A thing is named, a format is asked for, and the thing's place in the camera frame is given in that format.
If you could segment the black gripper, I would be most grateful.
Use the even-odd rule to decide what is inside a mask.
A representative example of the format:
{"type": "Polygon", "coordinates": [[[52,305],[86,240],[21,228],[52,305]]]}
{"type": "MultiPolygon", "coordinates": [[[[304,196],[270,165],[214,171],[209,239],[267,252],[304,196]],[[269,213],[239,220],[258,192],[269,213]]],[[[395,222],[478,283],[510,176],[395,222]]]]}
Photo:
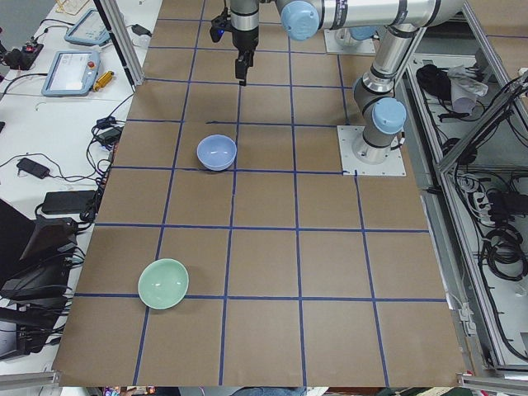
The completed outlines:
{"type": "Polygon", "coordinates": [[[254,50],[258,45],[259,2],[257,0],[232,0],[230,2],[230,24],[233,44],[239,51],[242,51],[238,52],[238,57],[235,59],[235,78],[240,86],[246,86],[247,67],[253,66],[254,50]]]}

